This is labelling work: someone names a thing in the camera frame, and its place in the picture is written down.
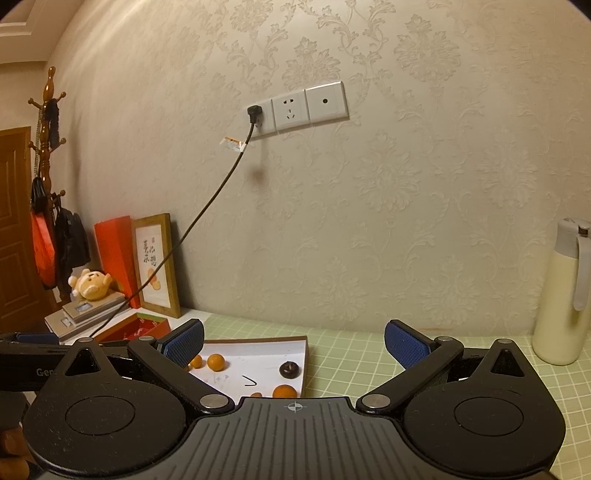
ceiling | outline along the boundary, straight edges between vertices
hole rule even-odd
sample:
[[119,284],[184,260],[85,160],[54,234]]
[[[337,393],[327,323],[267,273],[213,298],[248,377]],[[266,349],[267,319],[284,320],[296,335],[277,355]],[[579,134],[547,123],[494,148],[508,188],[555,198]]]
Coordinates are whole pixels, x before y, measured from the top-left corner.
[[0,64],[46,61],[84,0],[21,0],[0,21]]

blue gripper pad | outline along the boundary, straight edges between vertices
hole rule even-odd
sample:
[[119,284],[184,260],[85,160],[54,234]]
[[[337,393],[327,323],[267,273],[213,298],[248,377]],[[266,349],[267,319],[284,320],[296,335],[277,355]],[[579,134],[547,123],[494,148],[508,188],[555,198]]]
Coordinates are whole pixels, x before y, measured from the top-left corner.
[[191,319],[158,340],[157,349],[178,366],[186,367],[202,350],[205,332],[199,319]]
[[400,325],[389,322],[384,331],[386,350],[405,369],[419,363],[429,353],[429,345],[404,330]]
[[17,342],[59,345],[60,339],[55,333],[17,333]]

wooden door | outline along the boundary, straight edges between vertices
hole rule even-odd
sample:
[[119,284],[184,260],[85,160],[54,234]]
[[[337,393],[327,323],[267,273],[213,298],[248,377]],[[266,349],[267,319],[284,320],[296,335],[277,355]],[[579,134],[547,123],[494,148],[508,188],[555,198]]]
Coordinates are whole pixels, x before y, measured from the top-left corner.
[[30,136],[30,127],[0,131],[0,332],[47,331],[52,311],[33,257]]

red box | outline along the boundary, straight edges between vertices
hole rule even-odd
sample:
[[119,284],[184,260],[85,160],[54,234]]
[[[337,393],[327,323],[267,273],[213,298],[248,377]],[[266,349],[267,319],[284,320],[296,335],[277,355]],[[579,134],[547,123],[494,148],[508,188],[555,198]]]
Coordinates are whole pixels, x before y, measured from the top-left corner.
[[[95,235],[103,270],[110,273],[114,280],[111,288],[129,298],[138,287],[135,278],[131,217],[113,218],[96,223]],[[132,298],[129,305],[139,309],[139,297]]]
[[95,336],[95,340],[99,343],[113,340],[133,340],[142,335],[162,338],[168,333],[170,333],[168,319],[145,313],[134,313],[132,316],[121,320],[117,325],[113,325]]

picture frame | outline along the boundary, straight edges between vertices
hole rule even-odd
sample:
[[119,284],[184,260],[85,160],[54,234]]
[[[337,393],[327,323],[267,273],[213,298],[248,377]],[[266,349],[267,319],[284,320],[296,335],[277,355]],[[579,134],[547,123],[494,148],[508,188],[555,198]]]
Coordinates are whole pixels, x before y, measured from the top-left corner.
[[[133,220],[131,228],[135,275],[140,288],[154,272],[156,266],[172,250],[170,214],[159,213]],[[172,257],[138,296],[142,307],[147,310],[173,318],[181,316]]]

